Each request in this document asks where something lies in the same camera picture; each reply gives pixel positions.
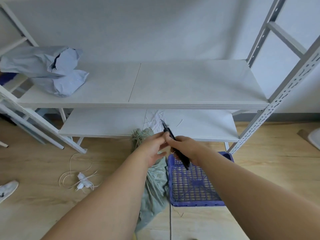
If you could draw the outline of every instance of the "white wall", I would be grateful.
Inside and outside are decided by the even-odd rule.
[[[84,50],[83,61],[246,59],[273,0],[9,0],[40,45]],[[279,24],[306,48],[320,0],[288,0]],[[270,36],[252,70],[270,96],[297,62]],[[320,70],[277,112],[320,112]]]

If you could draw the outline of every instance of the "shoe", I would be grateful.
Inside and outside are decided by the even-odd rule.
[[[5,185],[0,186],[0,203],[8,198],[17,189],[19,183],[14,180]]]

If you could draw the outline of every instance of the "plastic crate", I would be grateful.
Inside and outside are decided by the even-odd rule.
[[[230,161],[230,153],[219,152]],[[193,164],[186,170],[180,160],[168,157],[170,202],[176,207],[225,206],[204,171]]]

